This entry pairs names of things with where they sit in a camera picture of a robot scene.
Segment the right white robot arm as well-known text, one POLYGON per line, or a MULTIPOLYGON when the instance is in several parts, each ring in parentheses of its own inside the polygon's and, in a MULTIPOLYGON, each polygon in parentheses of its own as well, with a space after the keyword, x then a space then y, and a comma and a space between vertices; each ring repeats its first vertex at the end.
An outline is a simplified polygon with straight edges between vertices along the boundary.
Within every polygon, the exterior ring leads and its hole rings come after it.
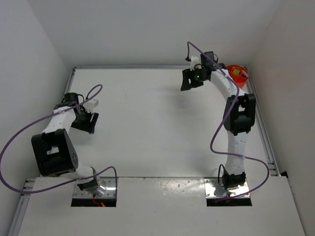
POLYGON ((256 98, 244 92, 230 77, 226 66, 214 62, 214 53, 200 57, 187 56, 190 67, 182 71, 182 91, 200 87, 205 81, 212 82, 220 91, 226 105, 222 124, 228 134, 227 160, 219 183, 224 189, 244 185, 246 180, 244 159, 248 133, 255 123, 256 98))

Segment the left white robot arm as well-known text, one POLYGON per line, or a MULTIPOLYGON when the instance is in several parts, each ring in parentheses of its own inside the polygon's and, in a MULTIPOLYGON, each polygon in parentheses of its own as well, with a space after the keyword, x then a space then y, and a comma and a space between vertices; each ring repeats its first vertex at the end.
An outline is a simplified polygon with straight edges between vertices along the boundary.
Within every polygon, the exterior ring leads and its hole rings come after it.
POLYGON ((77 179, 79 189, 92 194, 100 187, 100 180, 97 177, 85 179, 94 175, 96 170, 79 162, 68 132, 75 128, 94 133, 99 116, 94 108, 98 106, 98 100, 91 99, 79 105, 79 96, 74 92, 66 93, 62 102, 54 106, 54 116, 48 126, 40 134, 32 136, 31 144, 43 177, 77 179))

